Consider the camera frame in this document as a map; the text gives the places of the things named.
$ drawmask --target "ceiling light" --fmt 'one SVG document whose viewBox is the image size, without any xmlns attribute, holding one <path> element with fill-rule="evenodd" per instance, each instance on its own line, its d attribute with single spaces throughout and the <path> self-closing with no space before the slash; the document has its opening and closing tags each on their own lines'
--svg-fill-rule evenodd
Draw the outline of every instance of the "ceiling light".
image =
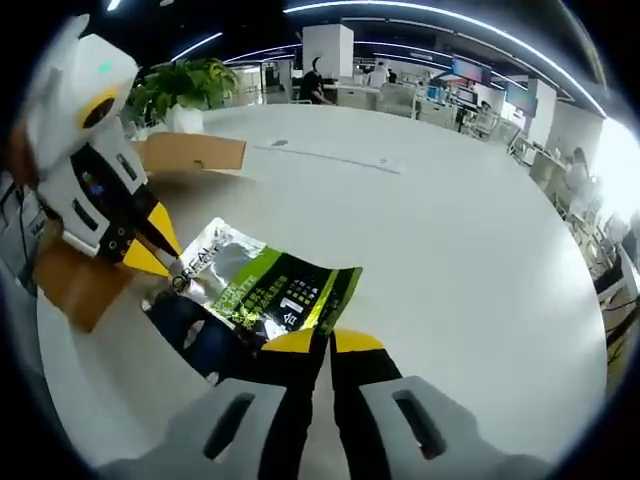
<svg viewBox="0 0 640 480">
<path fill-rule="evenodd" d="M 433 60 L 433 57 L 431 55 L 426 55 L 424 53 L 409 52 L 409 55 L 415 58 L 421 58 L 423 60 Z"/>
<path fill-rule="evenodd" d="M 107 12 L 113 12 L 120 5 L 121 0 L 111 0 L 109 2 L 109 6 L 107 7 Z"/>
<path fill-rule="evenodd" d="M 518 82 L 516 82 L 515 80 L 509 78 L 509 77 L 505 77 L 504 75 L 499 74 L 498 72 L 494 72 L 493 70 L 491 70 L 491 75 L 495 75 L 496 77 L 500 77 L 503 80 L 506 80 L 507 82 L 513 83 L 514 85 L 520 87 L 523 90 L 528 90 L 527 87 L 523 87 L 522 85 L 520 85 Z"/>
<path fill-rule="evenodd" d="M 229 62 L 226 65 L 234 66 L 234 65 L 255 65 L 260 63 L 262 60 L 254 59 L 254 60 L 236 60 L 235 62 Z"/>
<path fill-rule="evenodd" d="M 244 55 L 238 55 L 237 57 L 229 58 L 222 63 L 234 62 L 236 60 L 240 60 L 241 58 L 250 57 L 251 55 L 258 55 L 259 53 L 273 52 L 274 50 L 281 50 L 283 48 L 293 48 L 293 47 L 301 47 L 301 43 L 294 43 L 292 45 L 282 45 L 281 47 L 273 47 L 273 48 L 265 48 L 264 50 L 257 50 L 251 53 L 245 53 Z"/>
<path fill-rule="evenodd" d="M 378 17 L 342 17 L 343 22 L 384 22 L 384 18 Z"/>
<path fill-rule="evenodd" d="M 278 59 L 281 59 L 281 58 L 293 58 L 293 57 L 295 57 L 295 55 L 278 55 L 277 57 L 265 58 L 264 60 L 261 60 L 260 62 L 264 63 L 264 62 L 270 62 L 272 60 L 278 60 Z"/>
<path fill-rule="evenodd" d="M 587 90 L 582 85 L 580 85 L 578 81 L 575 78 L 573 78 L 565 69 L 563 69 L 556 62 L 554 62 L 549 57 L 544 55 L 542 52 L 536 50 L 531 45 L 523 42 L 519 38 L 516 38 L 513 35 L 508 34 L 507 32 L 503 32 L 502 30 L 494 27 L 493 25 L 489 25 L 487 23 L 481 22 L 480 20 L 467 17 L 466 15 L 462 15 L 460 13 L 451 12 L 449 10 L 444 10 L 442 8 L 430 7 L 427 5 L 415 5 L 413 3 L 391 2 L 391 1 L 381 1 L 381 0 L 348 0 L 348 1 L 341 0 L 341 1 L 335 1 L 335 2 L 312 3 L 309 5 L 302 5 L 299 7 L 287 8 L 283 10 L 283 13 L 288 14 L 288 13 L 302 12 L 305 10 L 312 10 L 316 8 L 338 7 L 338 6 L 344 6 L 344 5 L 379 5 L 379 6 L 389 6 L 389 7 L 411 8 L 414 10 L 422 10 L 425 12 L 431 12 L 435 14 L 444 15 L 446 17 L 455 18 L 457 20 L 462 20 L 464 22 L 468 22 L 478 27 L 489 30 L 495 33 L 496 35 L 499 35 L 507 40 L 510 40 L 516 45 L 519 45 L 520 47 L 524 48 L 525 50 L 529 51 L 530 53 L 532 53 L 533 55 L 541 59 L 542 61 L 546 62 L 550 67 L 554 68 L 560 75 L 565 77 L 575 88 L 577 88 L 585 96 L 585 98 L 598 110 L 598 112 L 603 117 L 605 118 L 607 117 L 607 113 L 604 111 L 602 106 L 596 101 L 596 99 L 593 98 L 591 94 L 587 92 Z"/>
<path fill-rule="evenodd" d="M 425 53 L 431 53 L 433 55 L 440 55 L 442 57 L 446 57 L 446 58 L 452 58 L 451 55 L 447 55 L 446 53 L 440 53 L 440 52 L 436 52 L 434 50 L 427 50 L 426 48 L 418 48 L 418 47 L 412 47 L 410 45 L 400 45 L 398 43 L 385 43 L 385 42 L 353 42 L 353 43 L 357 43 L 359 45 L 378 45 L 378 46 L 382 46 L 382 47 L 398 47 L 398 48 L 406 48 L 407 50 L 416 50 L 418 52 L 425 52 Z"/>
<path fill-rule="evenodd" d="M 377 55 L 379 57 L 400 58 L 402 60 L 409 60 L 411 62 L 426 63 L 428 65 L 435 65 L 436 67 L 444 68 L 445 70 L 451 70 L 451 67 L 449 67 L 447 65 L 442 65 L 442 64 L 436 63 L 436 62 L 428 62 L 427 60 L 420 60 L 419 58 L 403 57 L 401 55 L 390 55 L 388 53 L 374 53 L 374 55 Z"/>
<path fill-rule="evenodd" d="M 187 53 L 189 53 L 192 50 L 195 50 L 198 47 L 201 47 L 202 45 L 204 45 L 207 42 L 210 42 L 211 40 L 213 40 L 214 38 L 218 38 L 222 36 L 222 32 L 218 32 L 215 35 L 211 35 L 210 37 L 205 38 L 204 40 L 196 43 L 195 45 L 191 45 L 189 48 L 187 48 L 185 51 L 180 52 L 178 55 L 176 55 L 175 57 L 173 57 L 171 59 L 172 62 L 175 62 L 177 59 L 179 59 L 180 57 L 186 55 Z"/>
<path fill-rule="evenodd" d="M 415 27 L 432 28 L 433 30 L 439 30 L 441 32 L 446 32 L 446 33 L 451 33 L 451 34 L 456 33 L 453 30 L 451 30 L 450 28 L 437 27 L 435 25 L 429 25 L 428 23 L 413 22 L 411 20 L 398 20 L 398 19 L 390 18 L 389 22 L 391 22 L 391 23 L 404 23 L 405 25 L 413 25 Z"/>
</svg>

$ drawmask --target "computer monitor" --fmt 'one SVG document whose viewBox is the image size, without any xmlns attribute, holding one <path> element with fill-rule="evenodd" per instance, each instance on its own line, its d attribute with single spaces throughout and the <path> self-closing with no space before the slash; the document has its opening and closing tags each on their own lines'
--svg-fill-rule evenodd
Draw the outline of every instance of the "computer monitor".
<svg viewBox="0 0 640 480">
<path fill-rule="evenodd" d="M 529 90 L 514 85 L 507 84 L 507 96 L 505 101 L 524 112 L 527 117 L 535 117 L 538 109 L 538 99 Z"/>
<path fill-rule="evenodd" d="M 478 94 L 468 88 L 460 88 L 456 90 L 456 98 L 463 103 L 478 104 Z"/>
<path fill-rule="evenodd" d="M 483 79 L 486 75 L 483 75 L 482 67 L 480 65 L 465 62 L 457 57 L 453 58 L 451 65 L 451 71 L 454 75 L 476 83 L 483 83 Z"/>
<path fill-rule="evenodd" d="M 439 96 L 440 92 L 438 87 L 429 86 L 427 88 L 427 98 L 430 98 L 431 100 L 438 100 Z"/>
</svg>

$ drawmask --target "foil pouch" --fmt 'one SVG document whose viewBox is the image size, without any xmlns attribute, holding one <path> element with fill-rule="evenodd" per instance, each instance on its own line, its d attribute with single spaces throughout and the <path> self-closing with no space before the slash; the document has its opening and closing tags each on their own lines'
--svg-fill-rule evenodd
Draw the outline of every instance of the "foil pouch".
<svg viewBox="0 0 640 480">
<path fill-rule="evenodd" d="M 226 344 L 234 344 L 231 336 L 255 351 L 304 328 L 329 334 L 362 268 L 319 267 L 215 218 L 169 273 L 144 298 L 142 308 L 173 347 L 208 376 L 221 369 L 212 355 L 227 355 Z"/>
</svg>

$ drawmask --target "ceiling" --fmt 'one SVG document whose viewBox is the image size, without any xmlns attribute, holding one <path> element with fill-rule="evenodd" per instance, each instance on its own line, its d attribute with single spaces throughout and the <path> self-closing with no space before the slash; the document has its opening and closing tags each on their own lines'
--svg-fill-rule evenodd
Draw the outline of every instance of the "ceiling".
<svg viewBox="0 0 640 480">
<path fill-rule="evenodd" d="M 570 72 L 598 102 L 606 101 L 602 95 L 603 79 L 593 67 L 593 57 L 583 47 L 584 39 L 576 33 L 576 23 L 557 0 L 407 1 L 462 13 L 517 37 Z M 566 91 L 567 97 L 573 97 L 579 106 L 597 111 L 579 88 L 526 47 L 485 27 L 433 11 L 346 5 L 283 14 L 286 8 L 318 3 L 317 0 L 222 4 L 207 0 L 175 0 L 165 7 L 159 3 L 160 0 L 121 0 L 120 6 L 112 12 L 107 12 L 104 4 L 94 7 L 90 29 L 130 53 L 139 64 L 150 66 L 170 60 L 217 32 L 223 32 L 223 35 L 188 56 L 215 56 L 224 60 L 260 49 L 298 43 L 304 26 L 341 22 L 354 30 L 356 40 L 456 53 L 485 63 L 505 75 L 542 76 L 555 83 L 560 92 Z M 374 53 L 372 50 L 381 51 L 356 46 L 357 55 L 370 55 Z M 393 47 L 384 51 L 404 56 L 410 53 Z"/>
</svg>

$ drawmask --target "brown cardboard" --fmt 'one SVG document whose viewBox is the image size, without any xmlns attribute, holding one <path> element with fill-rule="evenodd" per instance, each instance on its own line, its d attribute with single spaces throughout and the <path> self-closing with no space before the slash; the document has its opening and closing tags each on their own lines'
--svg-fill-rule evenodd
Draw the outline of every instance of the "brown cardboard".
<svg viewBox="0 0 640 480">
<path fill-rule="evenodd" d="M 154 133 L 133 142 L 148 172 L 239 170 L 246 142 L 210 135 Z"/>
<path fill-rule="evenodd" d="M 53 223 L 45 228 L 52 230 Z M 76 327 L 91 332 L 133 272 L 78 252 L 62 240 L 59 228 L 46 237 L 40 243 L 34 278 Z"/>
<path fill-rule="evenodd" d="M 156 133 L 146 142 L 133 142 L 133 146 L 151 173 L 239 170 L 246 143 L 207 135 Z M 62 240 L 55 222 L 47 224 L 34 278 L 47 298 L 80 330 L 88 333 L 94 329 L 133 275 L 126 267 L 83 255 Z"/>
</svg>

